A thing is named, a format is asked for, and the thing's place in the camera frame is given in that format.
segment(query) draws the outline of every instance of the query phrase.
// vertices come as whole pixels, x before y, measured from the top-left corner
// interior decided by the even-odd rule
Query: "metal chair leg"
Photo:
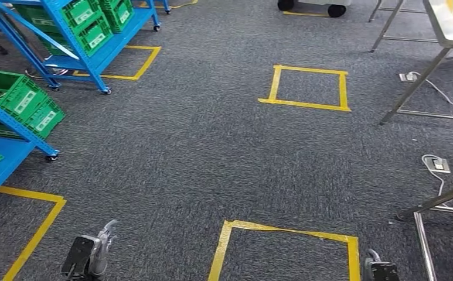
[[[380,36],[376,39],[376,42],[374,43],[374,45],[371,48],[370,52],[373,53],[374,51],[376,51],[376,49],[378,49],[378,45],[380,44],[380,42],[382,41],[383,37],[385,36],[385,33],[387,33],[387,31],[389,30],[390,25],[394,21],[394,19],[397,16],[398,12],[404,6],[405,2],[406,2],[406,0],[399,0],[399,2],[397,3],[396,8],[394,9],[392,14],[390,15],[389,19],[387,20],[387,23],[385,23],[385,26],[383,27],[382,32],[380,33]]]
[[[444,60],[445,56],[449,53],[451,49],[449,48],[444,48],[442,51],[440,51],[440,54],[433,60],[433,62],[428,66],[428,68],[421,73],[421,75],[418,77],[418,80],[416,80],[409,89],[399,98],[399,101],[397,104],[394,106],[394,108],[383,117],[383,119],[380,121],[380,125],[384,125],[387,123],[392,116],[397,113],[397,111],[406,103],[406,101],[416,92],[416,90],[428,79],[428,76],[442,63]]]
[[[371,13],[371,16],[369,17],[369,20],[367,22],[374,21],[374,17],[376,16],[376,13],[378,12],[378,10],[382,7],[382,3],[383,3],[383,0],[378,0],[376,7],[374,7],[374,10]]]

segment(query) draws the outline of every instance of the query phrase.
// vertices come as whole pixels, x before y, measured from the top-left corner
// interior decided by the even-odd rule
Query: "blue shelving unit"
[[[100,74],[104,69],[111,63],[111,61],[119,54],[124,46],[137,34],[142,26],[150,18],[154,22],[154,30],[159,31],[161,24],[157,11],[155,9],[154,0],[146,0],[147,8],[135,7],[135,15],[131,18],[130,22],[126,25],[121,33],[116,33],[104,46],[96,51],[92,56],[87,56],[80,46],[74,34],[72,34],[67,23],[64,21],[61,10],[69,4],[72,0],[0,0],[0,29],[7,35],[11,42],[21,51],[21,53],[30,60],[33,66],[40,72],[40,74],[47,80],[49,87],[58,90],[60,84],[56,81],[57,79],[72,79],[72,80],[83,80],[92,81],[95,83],[97,88],[106,93],[111,92],[111,88],[107,87],[100,77]],[[61,34],[69,42],[73,48],[73,52],[65,49],[58,42],[50,38],[48,35],[43,33],[41,30],[33,26],[31,23],[26,21],[24,18],[19,16],[17,13],[10,11],[7,7],[3,6],[1,2],[12,3],[12,4],[24,4],[24,5],[41,5],[45,11],[50,15],[52,21],[59,28]],[[41,60],[35,55],[35,52],[24,42],[19,33],[10,24],[9,20],[4,17],[7,14],[11,18],[14,18],[22,25],[26,26],[32,32],[41,36],[63,52],[67,56],[50,56],[45,61]],[[81,70],[88,73],[89,77],[63,75],[57,76],[50,74],[49,68],[66,68],[73,70]]]
[[[0,108],[0,121],[13,129],[23,140],[0,138],[0,185],[14,172],[34,148],[43,151],[49,160],[57,159],[59,151],[38,138],[34,133],[16,121]]]

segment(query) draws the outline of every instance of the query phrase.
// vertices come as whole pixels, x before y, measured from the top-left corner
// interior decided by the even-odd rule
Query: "cart wheel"
[[[59,158],[59,155],[47,155],[45,156],[45,159],[47,159],[48,161],[55,161]]]
[[[330,18],[338,18],[340,16],[343,16],[343,14],[347,11],[347,8],[342,5],[330,5],[328,7],[328,15]]]
[[[278,9],[280,9],[280,11],[290,11],[294,8],[294,5],[294,0],[278,0]]]

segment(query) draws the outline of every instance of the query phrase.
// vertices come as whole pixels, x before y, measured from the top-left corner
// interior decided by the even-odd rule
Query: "metal frame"
[[[382,40],[438,43],[438,40],[436,40],[436,39],[419,39],[419,38],[387,36],[386,33],[387,33],[387,31],[389,31],[389,28],[392,25],[392,22],[394,21],[394,19],[396,18],[397,14],[399,12],[405,12],[405,13],[428,13],[428,12],[403,9],[403,6],[406,3],[406,0],[398,0],[398,3],[395,8],[382,8],[382,2],[383,2],[383,0],[378,1],[378,4],[376,5],[375,10],[371,14],[369,21],[371,22],[374,19],[374,16],[377,11],[392,11],[392,14],[390,15],[389,19],[385,23],[385,26],[383,27],[382,32],[380,32],[380,36],[378,36],[373,47],[371,48],[371,50],[370,50],[371,53],[373,53],[374,51],[376,51],[376,49],[378,49],[378,45],[382,42]]]
[[[0,122],[24,138],[24,140],[0,138],[0,154],[4,157],[0,161],[0,185],[11,175],[34,148],[40,149],[50,160],[55,160],[57,158],[59,154],[58,150],[37,137],[1,108]]]
[[[378,3],[374,7],[374,10],[371,13],[371,16],[369,17],[368,22],[374,21],[374,17],[376,16],[376,13],[378,13],[378,11],[393,12],[395,10],[395,8],[382,7],[382,4],[383,4],[383,0],[378,0]],[[402,12],[402,13],[427,13],[426,11],[413,10],[413,9],[400,9],[399,12]]]
[[[451,51],[450,48],[443,48],[440,53],[436,56],[433,62],[421,73],[418,79],[407,89],[407,91],[399,98],[395,106],[389,111],[383,119],[380,121],[380,125],[386,124],[394,114],[407,114],[407,115],[416,115],[416,116],[428,116],[444,119],[453,119],[453,115],[450,114],[439,114],[439,113],[430,113],[414,110],[401,109],[402,106],[409,100],[409,98],[418,90],[421,85],[428,79],[430,74],[437,69],[437,67],[447,60],[453,60],[453,57],[447,57],[447,54]]]
[[[33,26],[17,13],[11,12],[8,8],[2,5],[2,2],[43,6],[45,11],[52,18],[52,21],[59,28],[61,34],[73,48],[73,52],[65,49],[58,42]],[[96,51],[91,57],[88,57],[85,54],[82,46],[78,43],[78,41],[74,37],[74,34],[72,34],[67,23],[62,17],[61,10],[69,2],[70,0],[0,0],[0,29],[4,31],[4,34],[9,38],[9,40],[45,78],[45,80],[49,83],[50,88],[57,90],[60,87],[60,84],[56,81],[56,79],[62,78],[92,81],[100,91],[109,93],[111,91],[111,88],[107,87],[100,77],[102,71],[107,67],[107,65],[109,65],[114,57],[117,56],[117,54],[122,50],[126,43],[131,40],[131,38],[138,32],[138,30],[150,17],[152,17],[155,29],[158,30],[158,28],[160,28],[159,17],[155,9],[154,0],[146,0],[148,8],[135,8],[135,16],[130,19],[130,22],[124,28],[124,30],[109,39],[107,43],[98,51]],[[23,37],[9,23],[4,15],[8,15],[14,18],[14,20],[18,21],[38,36],[44,38],[49,43],[62,50],[67,54],[67,56],[50,56],[45,61],[41,61],[38,57],[35,56],[35,52],[28,46]],[[58,76],[49,73],[48,68],[50,67],[82,70],[88,73],[90,76]]]
[[[421,252],[425,260],[425,266],[429,281],[437,281],[437,276],[435,275],[435,267],[431,258],[430,247],[428,246],[428,240],[426,237],[421,213],[427,210],[453,213],[453,207],[447,207],[444,205],[446,202],[449,202],[451,200],[453,200],[453,190],[450,190],[443,195],[432,198],[416,207],[410,208],[397,214],[397,218],[400,220],[414,216],[414,221],[416,223],[416,228],[420,239]]]

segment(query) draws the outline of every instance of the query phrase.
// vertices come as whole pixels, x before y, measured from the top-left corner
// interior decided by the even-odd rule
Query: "yellow tape square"
[[[31,256],[31,253],[33,253],[36,246],[38,246],[40,240],[42,240],[43,236],[45,235],[49,227],[52,225],[57,215],[60,213],[62,207],[64,207],[66,200],[64,200],[64,197],[54,194],[15,189],[7,186],[1,186],[0,193],[37,200],[50,201],[55,203],[52,210],[50,210],[49,215],[47,215],[45,220],[43,220],[42,224],[38,227],[36,233],[33,235],[33,237],[31,237],[28,244],[26,244],[23,251],[21,251],[21,253],[19,254],[17,260],[12,264],[11,268],[7,271],[4,278],[2,279],[3,281],[13,281],[14,277],[21,270],[22,266],[26,263],[29,256]]]
[[[104,78],[114,78],[114,79],[126,79],[126,80],[138,80],[149,68],[149,66],[152,64],[154,61],[155,57],[161,50],[160,46],[134,46],[134,45],[126,45],[124,46],[125,49],[138,49],[138,50],[151,50],[152,53],[150,56],[147,58],[145,61],[144,65],[140,67],[140,69],[137,71],[137,73],[133,76],[122,76],[122,75],[107,75],[107,74],[102,74],[100,77]],[[75,71],[73,73],[74,76],[89,76],[86,73],[80,73],[79,71]]]
[[[347,103],[347,82],[346,75],[348,72],[340,70],[327,70],[327,69],[318,69],[318,68],[307,68],[307,67],[294,67],[294,66],[282,66],[280,64],[273,66],[273,82],[271,83],[271,91],[269,97],[258,98],[259,102],[265,104],[283,104],[283,105],[293,105],[296,107],[311,107],[319,109],[328,109],[328,110],[337,110],[337,111],[347,111],[350,112],[350,108]],[[278,100],[278,87],[280,86],[280,77],[282,70],[293,70],[293,71],[304,71],[311,73],[322,73],[322,74],[337,74],[339,76],[339,105],[328,105],[328,104],[313,104],[310,102],[299,102],[299,101],[287,101],[287,100]]]
[[[256,224],[254,222],[248,221],[224,221],[223,228],[221,229],[221,234],[219,235],[216,252],[214,253],[214,259],[212,261],[211,270],[209,272],[209,278],[207,279],[207,281],[219,281],[219,276],[223,267],[224,256],[226,254],[226,248],[228,247],[228,242],[230,241],[230,235],[233,228],[259,231],[287,231],[347,243],[349,281],[360,281],[359,245],[357,243],[357,237],[318,231],[283,229],[270,227],[268,225]]]
[[[298,13],[298,12],[288,12],[288,11],[283,11],[284,15],[289,15],[289,16],[321,16],[323,18],[329,18],[330,16],[325,14],[325,13]]]

